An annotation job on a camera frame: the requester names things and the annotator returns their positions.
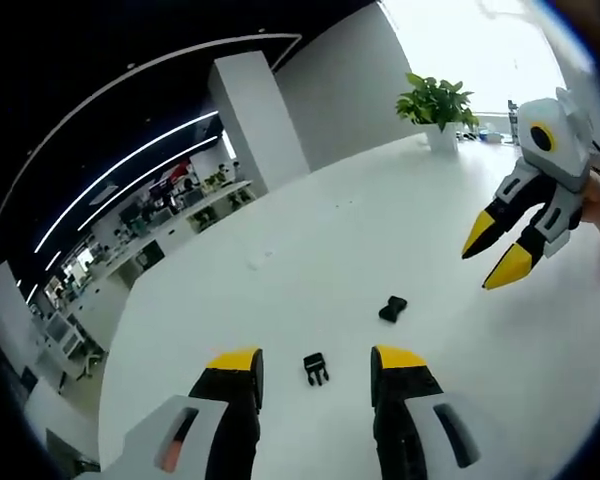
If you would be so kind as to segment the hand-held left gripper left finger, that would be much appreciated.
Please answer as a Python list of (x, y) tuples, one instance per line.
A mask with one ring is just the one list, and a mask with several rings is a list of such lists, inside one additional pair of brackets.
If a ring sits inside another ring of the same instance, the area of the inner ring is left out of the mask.
[(263, 351), (223, 353), (186, 396), (176, 395), (125, 436), (101, 479), (249, 479), (260, 440)]

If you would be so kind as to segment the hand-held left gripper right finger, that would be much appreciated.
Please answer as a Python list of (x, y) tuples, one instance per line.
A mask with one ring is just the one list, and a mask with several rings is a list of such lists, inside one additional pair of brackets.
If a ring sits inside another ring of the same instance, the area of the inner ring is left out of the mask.
[(373, 436), (383, 479), (459, 479), (479, 464), (478, 442), (425, 360), (371, 349)]

